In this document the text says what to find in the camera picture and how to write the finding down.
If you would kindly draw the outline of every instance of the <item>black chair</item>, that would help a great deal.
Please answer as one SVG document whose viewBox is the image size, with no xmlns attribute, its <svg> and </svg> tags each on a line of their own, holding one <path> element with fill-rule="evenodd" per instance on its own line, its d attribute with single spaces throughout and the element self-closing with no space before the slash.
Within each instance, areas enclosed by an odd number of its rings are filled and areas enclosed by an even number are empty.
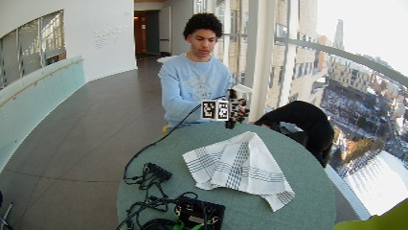
<svg viewBox="0 0 408 230">
<path fill-rule="evenodd" d="M 1 204 L 2 204 L 2 194 L 1 194 L 1 191 L 0 191 L 0 208 L 1 208 Z M 0 229 L 1 230 L 3 229 L 3 227 L 5 227 L 5 229 L 13 230 L 11 226 L 6 222 L 6 218 L 7 218 L 7 215 L 9 215 L 10 211 L 11 211 L 11 208 L 13 208 L 13 203 L 10 203 L 10 206 L 9 206 L 3 216 L 0 217 Z"/>
</svg>

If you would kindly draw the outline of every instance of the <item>white striped cloth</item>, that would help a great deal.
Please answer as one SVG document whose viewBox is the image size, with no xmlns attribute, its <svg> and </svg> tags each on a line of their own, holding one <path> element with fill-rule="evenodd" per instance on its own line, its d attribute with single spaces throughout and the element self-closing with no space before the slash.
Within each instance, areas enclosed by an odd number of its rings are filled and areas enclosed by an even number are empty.
<svg viewBox="0 0 408 230">
<path fill-rule="evenodd" d="M 183 160 L 196 187 L 227 187 L 259 195 L 272 211 L 278 210 L 294 193 L 282 172 L 255 132 L 185 152 Z"/>
</svg>

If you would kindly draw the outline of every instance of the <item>green object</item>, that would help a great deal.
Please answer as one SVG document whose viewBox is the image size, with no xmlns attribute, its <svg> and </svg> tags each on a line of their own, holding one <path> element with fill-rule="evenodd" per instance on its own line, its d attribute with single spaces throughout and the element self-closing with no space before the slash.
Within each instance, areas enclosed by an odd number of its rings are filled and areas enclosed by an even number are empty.
<svg viewBox="0 0 408 230">
<path fill-rule="evenodd" d="M 332 230 L 399 230 L 408 229 L 408 198 L 398 202 L 381 216 L 368 220 L 344 221 L 334 224 Z"/>
</svg>

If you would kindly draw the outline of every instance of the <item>tall building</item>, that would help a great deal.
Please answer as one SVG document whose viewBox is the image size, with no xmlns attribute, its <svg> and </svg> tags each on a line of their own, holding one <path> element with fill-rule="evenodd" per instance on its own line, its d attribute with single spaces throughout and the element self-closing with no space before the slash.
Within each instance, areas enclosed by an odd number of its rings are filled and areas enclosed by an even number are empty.
<svg viewBox="0 0 408 230">
<path fill-rule="evenodd" d="M 337 19 L 332 47 L 338 49 L 338 50 L 344 50 L 344 45 L 342 45 L 342 20 L 341 19 Z"/>
</svg>

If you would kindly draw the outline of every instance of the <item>railing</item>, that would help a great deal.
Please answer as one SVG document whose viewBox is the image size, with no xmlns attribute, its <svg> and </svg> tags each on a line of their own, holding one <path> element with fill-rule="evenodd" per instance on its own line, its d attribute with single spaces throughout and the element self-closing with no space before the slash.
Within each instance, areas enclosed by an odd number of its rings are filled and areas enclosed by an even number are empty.
<svg viewBox="0 0 408 230">
<path fill-rule="evenodd" d="M 80 57 L 63 59 L 0 91 L 0 172 L 49 112 L 83 86 Z"/>
</svg>

